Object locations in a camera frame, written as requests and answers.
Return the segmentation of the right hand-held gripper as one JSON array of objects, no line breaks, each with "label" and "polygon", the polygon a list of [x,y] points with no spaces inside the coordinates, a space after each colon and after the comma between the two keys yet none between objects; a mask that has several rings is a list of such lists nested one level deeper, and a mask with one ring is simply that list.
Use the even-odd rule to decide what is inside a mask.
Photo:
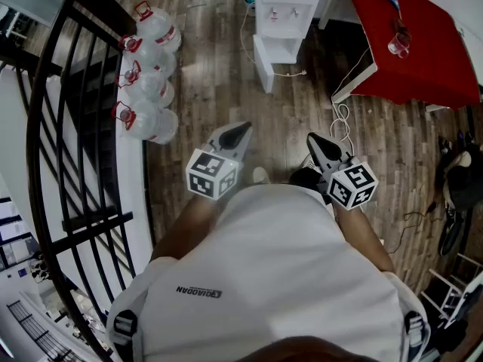
[{"label": "right hand-held gripper", "polygon": [[378,180],[366,161],[360,161],[342,141],[309,133],[306,138],[314,162],[328,184],[325,193],[346,210],[370,201]]}]

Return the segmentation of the person's left forearm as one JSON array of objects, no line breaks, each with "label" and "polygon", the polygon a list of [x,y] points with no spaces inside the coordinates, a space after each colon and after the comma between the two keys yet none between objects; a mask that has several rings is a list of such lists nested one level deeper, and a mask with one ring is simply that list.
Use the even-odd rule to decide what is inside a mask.
[{"label": "person's left forearm", "polygon": [[155,245],[150,261],[163,257],[182,259],[208,236],[219,212],[219,201],[194,195]]}]

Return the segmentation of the person's right forearm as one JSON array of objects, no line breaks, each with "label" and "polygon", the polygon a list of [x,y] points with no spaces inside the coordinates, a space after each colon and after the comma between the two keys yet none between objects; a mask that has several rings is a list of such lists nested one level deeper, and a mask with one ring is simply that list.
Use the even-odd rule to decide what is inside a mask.
[{"label": "person's right forearm", "polygon": [[368,218],[356,207],[346,210],[334,204],[337,224],[345,240],[381,272],[395,272],[392,260],[374,232]]}]

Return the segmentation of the clear water jug red cap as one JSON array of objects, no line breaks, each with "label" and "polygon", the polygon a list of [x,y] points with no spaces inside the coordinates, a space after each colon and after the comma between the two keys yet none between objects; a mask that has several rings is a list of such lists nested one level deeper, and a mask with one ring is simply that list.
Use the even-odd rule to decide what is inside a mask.
[{"label": "clear water jug red cap", "polygon": [[144,69],[137,60],[130,69],[115,77],[115,84],[132,103],[145,100],[163,109],[174,99],[174,87],[169,78],[159,70]]},{"label": "clear water jug red cap", "polygon": [[118,101],[112,108],[111,116],[120,121],[123,136],[159,145],[172,141],[179,123],[172,110],[159,108],[147,100],[130,105]]},{"label": "clear water jug red cap", "polygon": [[177,66],[175,56],[165,51],[152,39],[141,38],[137,35],[124,35],[118,48],[122,50],[126,63],[132,65],[135,61],[141,69],[155,69],[162,72],[166,78],[170,78]]},{"label": "clear water jug red cap", "polygon": [[153,40],[164,51],[174,54],[181,46],[179,29],[166,11],[141,1],[134,7],[137,35]]}]

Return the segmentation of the person's black trousers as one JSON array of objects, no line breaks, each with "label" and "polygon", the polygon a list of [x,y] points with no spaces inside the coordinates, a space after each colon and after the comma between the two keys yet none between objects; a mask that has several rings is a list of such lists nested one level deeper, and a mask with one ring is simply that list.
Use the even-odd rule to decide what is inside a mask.
[{"label": "person's black trousers", "polygon": [[311,167],[302,167],[293,172],[288,183],[314,191],[318,190],[318,184],[323,180],[322,175]]}]

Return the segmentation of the white table with red edge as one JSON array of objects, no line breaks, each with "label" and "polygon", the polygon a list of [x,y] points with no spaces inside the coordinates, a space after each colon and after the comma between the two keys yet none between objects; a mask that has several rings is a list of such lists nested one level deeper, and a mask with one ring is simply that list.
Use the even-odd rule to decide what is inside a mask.
[{"label": "white table with red edge", "polygon": [[368,43],[358,62],[346,73],[346,77],[331,96],[334,104],[341,104],[349,96],[355,95],[355,89],[367,81],[378,70],[378,67],[368,35],[361,24],[352,0],[319,0],[317,10],[319,11],[318,28],[320,30],[324,30],[330,20],[358,24],[363,29]]}]

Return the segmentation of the clear plastic cup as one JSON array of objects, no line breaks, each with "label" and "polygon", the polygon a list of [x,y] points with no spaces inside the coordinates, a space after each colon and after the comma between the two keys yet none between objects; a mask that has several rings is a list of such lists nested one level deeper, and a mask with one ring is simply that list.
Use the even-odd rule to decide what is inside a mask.
[{"label": "clear plastic cup", "polygon": [[396,33],[392,40],[388,43],[388,50],[391,54],[397,55],[404,59],[409,55],[409,46],[411,39],[404,33]]}]

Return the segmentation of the person's white t-shirt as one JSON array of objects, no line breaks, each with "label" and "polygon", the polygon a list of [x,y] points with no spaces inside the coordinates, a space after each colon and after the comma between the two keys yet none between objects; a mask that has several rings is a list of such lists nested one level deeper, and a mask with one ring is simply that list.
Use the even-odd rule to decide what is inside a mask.
[{"label": "person's white t-shirt", "polygon": [[[113,321],[137,316],[132,342]],[[423,345],[405,315],[423,316]],[[234,195],[182,259],[149,262],[109,310],[106,333],[126,362],[420,362],[425,309],[392,272],[344,238],[318,194],[256,185]]]}]

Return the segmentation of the black backpack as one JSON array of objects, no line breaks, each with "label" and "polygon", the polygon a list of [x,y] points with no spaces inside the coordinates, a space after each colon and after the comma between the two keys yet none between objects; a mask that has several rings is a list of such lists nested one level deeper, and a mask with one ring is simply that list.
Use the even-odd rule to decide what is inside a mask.
[{"label": "black backpack", "polygon": [[435,175],[435,190],[445,203],[445,225],[438,243],[440,256],[450,253],[462,230],[471,226],[473,207],[483,202],[483,144],[472,134],[458,133],[454,146],[438,138],[441,160]]}]

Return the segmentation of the thin stick with brown tuft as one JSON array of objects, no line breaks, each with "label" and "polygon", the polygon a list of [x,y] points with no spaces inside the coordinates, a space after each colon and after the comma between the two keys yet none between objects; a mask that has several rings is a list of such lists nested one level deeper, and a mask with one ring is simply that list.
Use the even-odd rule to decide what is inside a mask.
[{"label": "thin stick with brown tuft", "polygon": [[406,25],[403,24],[402,15],[401,15],[401,8],[398,0],[394,0],[395,8],[398,12],[398,16],[392,19],[392,29],[395,33],[401,33],[404,35],[409,42],[412,41],[412,35]]}]

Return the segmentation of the white metal rack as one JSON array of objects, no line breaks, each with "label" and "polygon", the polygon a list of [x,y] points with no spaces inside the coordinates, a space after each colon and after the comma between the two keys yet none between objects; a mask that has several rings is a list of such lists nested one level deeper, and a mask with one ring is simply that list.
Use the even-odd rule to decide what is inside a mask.
[{"label": "white metal rack", "polygon": [[462,253],[457,254],[457,263],[456,271],[448,278],[430,268],[432,279],[420,293],[423,301],[438,313],[445,329],[461,320],[483,294],[483,264]]}]

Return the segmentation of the black metal railing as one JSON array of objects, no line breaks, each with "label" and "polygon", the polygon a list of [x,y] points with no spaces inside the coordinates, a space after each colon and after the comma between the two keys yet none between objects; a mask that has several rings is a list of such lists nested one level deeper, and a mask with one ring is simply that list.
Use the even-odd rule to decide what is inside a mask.
[{"label": "black metal railing", "polygon": [[0,174],[80,331],[84,358],[115,362],[72,288],[105,322],[114,298],[147,264],[154,236],[146,144],[123,136],[111,116],[127,102],[115,84],[122,51],[71,19],[54,49],[45,43],[39,56],[0,53],[0,148],[20,144],[0,158]]}]

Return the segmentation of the dark wooden railing post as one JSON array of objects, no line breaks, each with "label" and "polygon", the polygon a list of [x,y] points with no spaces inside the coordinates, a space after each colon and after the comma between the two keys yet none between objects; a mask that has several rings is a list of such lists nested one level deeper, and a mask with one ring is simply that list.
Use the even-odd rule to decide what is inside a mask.
[{"label": "dark wooden railing post", "polygon": [[45,47],[54,49],[67,19],[85,28],[111,48],[120,51],[120,41],[114,37],[134,35],[136,23],[116,0],[64,0],[51,28]]}]

